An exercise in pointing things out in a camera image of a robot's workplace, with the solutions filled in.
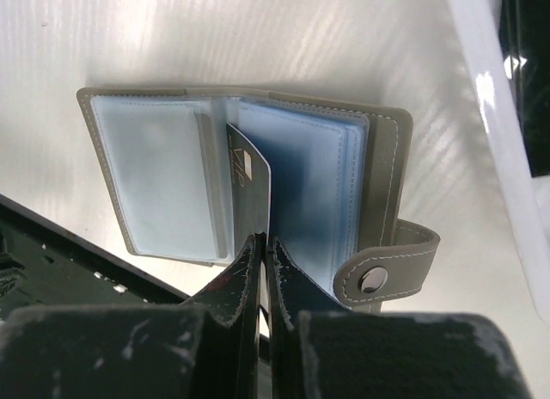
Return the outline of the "grey leather card holder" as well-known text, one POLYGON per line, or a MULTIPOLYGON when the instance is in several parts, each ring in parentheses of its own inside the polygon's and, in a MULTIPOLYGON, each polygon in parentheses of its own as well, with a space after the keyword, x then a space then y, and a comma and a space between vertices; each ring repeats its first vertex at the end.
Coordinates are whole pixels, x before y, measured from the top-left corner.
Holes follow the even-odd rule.
POLYGON ((76 98, 131 254, 226 265, 261 233, 348 308, 421 290, 440 238, 398 216, 406 110, 246 88, 76 98))

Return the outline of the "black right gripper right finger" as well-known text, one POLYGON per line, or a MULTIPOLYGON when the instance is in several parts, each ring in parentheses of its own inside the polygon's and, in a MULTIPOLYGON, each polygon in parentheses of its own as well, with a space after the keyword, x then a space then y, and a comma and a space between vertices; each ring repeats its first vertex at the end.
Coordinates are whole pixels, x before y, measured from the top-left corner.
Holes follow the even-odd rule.
POLYGON ((527 398, 508 341, 479 315, 346 309, 274 239, 268 251, 276 398, 527 398))

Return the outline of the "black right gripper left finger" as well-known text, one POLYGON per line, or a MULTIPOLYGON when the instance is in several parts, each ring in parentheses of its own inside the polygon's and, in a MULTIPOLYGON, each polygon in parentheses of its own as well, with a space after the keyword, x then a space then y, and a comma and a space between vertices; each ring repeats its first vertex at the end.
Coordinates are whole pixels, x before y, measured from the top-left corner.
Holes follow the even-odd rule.
POLYGON ((1 327, 4 398, 255 398, 265 238, 182 304, 28 307, 1 327))

